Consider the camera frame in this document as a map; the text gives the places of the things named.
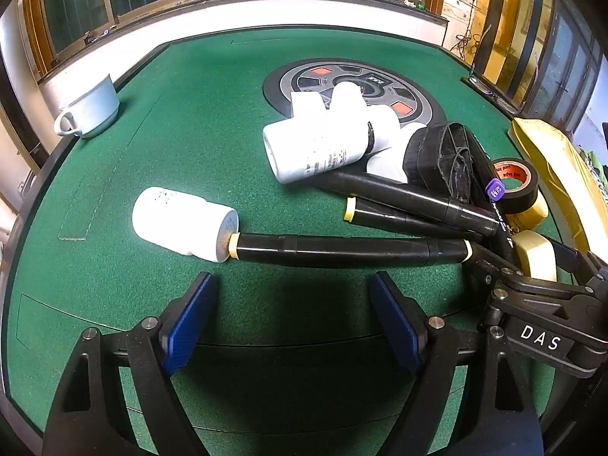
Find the black electrical tape roll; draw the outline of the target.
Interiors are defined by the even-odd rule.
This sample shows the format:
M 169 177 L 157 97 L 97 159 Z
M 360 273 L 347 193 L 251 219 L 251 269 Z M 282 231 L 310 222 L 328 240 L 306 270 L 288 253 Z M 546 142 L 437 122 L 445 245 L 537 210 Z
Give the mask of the black electrical tape roll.
M 534 206 L 539 190 L 539 177 L 534 166 L 518 158 L 498 158 L 495 171 L 505 184 L 505 195 L 499 206 L 506 214 L 517 214 Z

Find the white enamel mug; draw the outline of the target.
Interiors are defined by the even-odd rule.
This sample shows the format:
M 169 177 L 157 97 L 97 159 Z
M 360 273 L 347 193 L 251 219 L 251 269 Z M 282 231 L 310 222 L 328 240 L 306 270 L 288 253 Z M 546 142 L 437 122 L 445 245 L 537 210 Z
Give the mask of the white enamel mug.
M 119 110 L 119 96 L 111 77 L 107 75 L 90 91 L 61 110 L 55 118 L 54 130 L 61 137 L 92 138 L 114 122 Z

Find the cream masking tape roll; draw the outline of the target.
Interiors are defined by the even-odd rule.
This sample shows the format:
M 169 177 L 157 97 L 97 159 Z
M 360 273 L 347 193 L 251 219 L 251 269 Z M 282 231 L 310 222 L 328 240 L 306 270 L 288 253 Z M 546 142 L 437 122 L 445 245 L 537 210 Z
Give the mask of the cream masking tape roll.
M 529 230 L 511 237 L 524 276 L 556 282 L 556 255 L 544 236 Z

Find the black marker purple cap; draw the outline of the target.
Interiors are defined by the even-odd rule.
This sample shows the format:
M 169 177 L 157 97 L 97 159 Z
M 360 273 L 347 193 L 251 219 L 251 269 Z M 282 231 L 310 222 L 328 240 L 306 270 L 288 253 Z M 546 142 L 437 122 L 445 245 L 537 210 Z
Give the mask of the black marker purple cap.
M 499 228 L 494 237 L 496 253 L 501 255 L 504 260 L 508 260 L 510 264 L 518 264 L 518 258 L 510 236 L 509 228 L 499 207 L 499 202 L 506 193 L 505 185 L 499 179 L 494 164 L 476 136 L 469 129 L 466 129 L 466 135 L 473 165 L 475 183 L 477 184 L 477 191 L 482 200 L 481 205 L 488 208 L 488 210 L 491 210 L 492 215 L 494 215 L 499 222 Z

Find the short black marker yellow cap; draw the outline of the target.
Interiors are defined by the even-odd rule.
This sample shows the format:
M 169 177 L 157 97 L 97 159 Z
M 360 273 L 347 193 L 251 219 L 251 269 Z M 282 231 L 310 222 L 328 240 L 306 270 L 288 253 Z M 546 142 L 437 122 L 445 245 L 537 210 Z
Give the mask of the short black marker yellow cap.
M 377 228 L 401 235 L 428 238 L 463 238 L 480 242 L 481 237 L 470 231 L 434 220 L 411 215 L 392 207 L 350 196 L 346 199 L 343 219 L 352 225 Z

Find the slim white bottle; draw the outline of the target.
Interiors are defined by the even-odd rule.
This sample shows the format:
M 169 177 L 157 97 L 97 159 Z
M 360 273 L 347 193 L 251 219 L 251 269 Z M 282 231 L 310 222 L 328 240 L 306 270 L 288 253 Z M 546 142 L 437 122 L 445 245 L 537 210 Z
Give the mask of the slim white bottle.
M 291 93 L 291 117 L 293 119 L 320 119 L 327 112 L 349 113 L 367 106 L 361 88 L 351 81 L 343 81 L 331 90 L 329 105 L 326 97 L 316 91 Z

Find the large white bottle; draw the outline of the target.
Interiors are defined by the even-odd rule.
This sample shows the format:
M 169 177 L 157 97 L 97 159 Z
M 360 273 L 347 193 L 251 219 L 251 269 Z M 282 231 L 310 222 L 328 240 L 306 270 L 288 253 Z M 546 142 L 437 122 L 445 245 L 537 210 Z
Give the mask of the large white bottle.
M 369 127 L 358 120 L 284 119 L 263 129 L 271 170 L 288 184 L 359 161 L 369 144 Z

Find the white pill bottle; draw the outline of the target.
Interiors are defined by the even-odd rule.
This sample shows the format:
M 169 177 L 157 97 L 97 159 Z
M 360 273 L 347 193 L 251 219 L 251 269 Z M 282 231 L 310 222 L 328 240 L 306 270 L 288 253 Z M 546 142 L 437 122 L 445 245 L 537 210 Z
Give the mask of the white pill bottle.
M 149 243 L 219 264 L 229 258 L 229 240 L 239 232 L 239 216 L 233 208 L 201 196 L 153 186 L 136 199 L 132 226 Z

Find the black marker yellow caps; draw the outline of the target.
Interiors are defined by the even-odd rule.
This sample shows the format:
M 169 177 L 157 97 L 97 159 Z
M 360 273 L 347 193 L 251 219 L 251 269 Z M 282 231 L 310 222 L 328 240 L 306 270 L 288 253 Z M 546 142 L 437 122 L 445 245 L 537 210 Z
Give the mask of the black marker yellow caps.
M 259 264 L 315 269 L 424 267 L 460 264 L 474 255 L 463 239 L 359 238 L 237 233 L 230 257 Z

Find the yellow cardboard box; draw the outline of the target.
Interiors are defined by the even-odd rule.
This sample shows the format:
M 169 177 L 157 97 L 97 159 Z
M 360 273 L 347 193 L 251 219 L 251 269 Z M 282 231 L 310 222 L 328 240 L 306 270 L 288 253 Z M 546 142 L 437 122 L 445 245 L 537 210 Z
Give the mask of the yellow cardboard box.
M 607 258 L 607 203 L 598 183 L 570 140 L 540 119 L 511 122 L 508 135 L 536 168 L 560 239 Z

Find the thick black marker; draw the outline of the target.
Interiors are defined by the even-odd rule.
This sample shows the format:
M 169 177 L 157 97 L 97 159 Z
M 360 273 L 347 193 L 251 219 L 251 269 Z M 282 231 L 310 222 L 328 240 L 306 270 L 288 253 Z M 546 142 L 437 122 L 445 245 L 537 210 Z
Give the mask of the thick black marker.
M 412 184 L 400 184 L 345 169 L 317 174 L 310 181 L 330 192 L 358 196 L 484 236 L 494 236 L 501 228 L 499 219 L 488 210 L 462 203 L 451 196 L 433 195 L 426 188 Z

